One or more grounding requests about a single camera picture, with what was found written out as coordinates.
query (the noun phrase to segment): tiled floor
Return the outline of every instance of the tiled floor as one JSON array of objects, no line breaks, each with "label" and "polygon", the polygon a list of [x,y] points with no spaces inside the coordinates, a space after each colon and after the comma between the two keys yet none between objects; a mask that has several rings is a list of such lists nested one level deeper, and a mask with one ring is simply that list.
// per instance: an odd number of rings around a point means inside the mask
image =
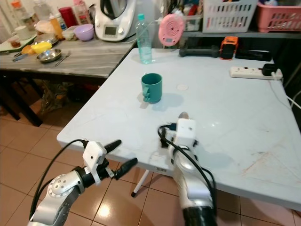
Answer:
[{"label": "tiled floor", "polygon": [[[39,110],[40,101],[32,108]],[[69,106],[52,112],[39,128],[22,117],[0,120],[0,226],[26,225],[35,187],[44,169],[60,149],[56,136],[80,109]],[[45,178],[82,165],[82,153],[66,150]],[[118,162],[110,161],[116,169]],[[133,168],[121,180],[105,179],[91,186],[71,208],[66,226],[183,226],[172,178],[151,173],[135,198],[130,196],[144,173]],[[281,206],[218,191],[219,226],[301,226],[301,217]]]}]

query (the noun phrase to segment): mug handle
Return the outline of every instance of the mug handle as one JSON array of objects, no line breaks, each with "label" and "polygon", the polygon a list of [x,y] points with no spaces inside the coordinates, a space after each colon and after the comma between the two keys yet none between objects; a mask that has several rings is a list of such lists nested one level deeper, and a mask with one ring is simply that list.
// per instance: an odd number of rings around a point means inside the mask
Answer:
[{"label": "mug handle", "polygon": [[145,87],[144,89],[143,89],[143,96],[144,96],[144,101],[145,102],[148,102],[149,100],[150,100],[150,98],[149,98],[149,95],[150,95],[150,93],[149,93],[149,88],[148,87]]}]

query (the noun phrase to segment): white kitchen appliance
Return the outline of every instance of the white kitchen appliance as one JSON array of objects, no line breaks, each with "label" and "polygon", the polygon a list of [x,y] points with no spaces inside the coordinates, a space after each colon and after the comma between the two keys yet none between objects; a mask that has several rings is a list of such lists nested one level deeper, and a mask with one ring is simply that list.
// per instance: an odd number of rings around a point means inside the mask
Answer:
[{"label": "white kitchen appliance", "polygon": [[100,0],[96,5],[95,32],[105,41],[120,41],[135,34],[137,0]]}]

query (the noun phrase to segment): power strip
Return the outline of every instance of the power strip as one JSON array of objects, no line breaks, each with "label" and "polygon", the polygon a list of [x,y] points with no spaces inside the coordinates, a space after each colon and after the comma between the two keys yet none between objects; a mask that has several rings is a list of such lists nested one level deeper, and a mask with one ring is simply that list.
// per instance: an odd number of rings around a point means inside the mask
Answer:
[{"label": "power strip", "polygon": [[272,72],[271,76],[262,74],[262,68],[250,67],[231,67],[230,76],[232,78],[245,78],[245,79],[267,79],[267,80],[280,80],[283,75],[280,69],[276,73]]}]

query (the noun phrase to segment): white table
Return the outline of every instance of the white table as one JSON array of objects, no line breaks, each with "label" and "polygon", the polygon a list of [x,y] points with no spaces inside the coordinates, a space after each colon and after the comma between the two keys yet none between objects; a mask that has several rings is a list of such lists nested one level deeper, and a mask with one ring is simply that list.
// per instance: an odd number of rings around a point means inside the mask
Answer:
[{"label": "white table", "polygon": [[[187,111],[197,122],[198,159],[226,192],[301,210],[301,136],[280,81],[230,77],[231,66],[264,62],[178,56],[154,49],[156,61],[139,62],[133,49],[58,135],[63,146],[77,138],[107,144],[121,139],[108,159],[138,158],[139,167],[172,175],[157,129]],[[163,77],[163,97],[143,102],[140,78]],[[187,85],[185,91],[178,85]],[[80,144],[72,146],[82,150]]]}]

